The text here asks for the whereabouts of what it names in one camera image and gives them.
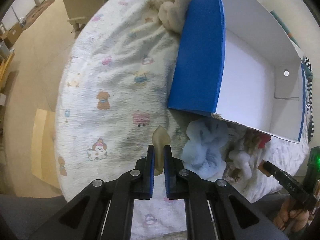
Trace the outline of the person's right hand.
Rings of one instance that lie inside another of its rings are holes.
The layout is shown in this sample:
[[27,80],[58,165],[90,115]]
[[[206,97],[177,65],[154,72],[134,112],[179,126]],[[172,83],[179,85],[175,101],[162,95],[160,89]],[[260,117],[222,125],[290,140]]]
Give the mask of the person's right hand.
[[291,232],[298,232],[302,230],[310,216],[310,211],[306,210],[294,210],[295,200],[291,197],[287,198],[281,205],[280,211],[273,219],[273,224],[278,227],[281,231],[284,231],[285,223],[292,219],[295,221],[291,228]]

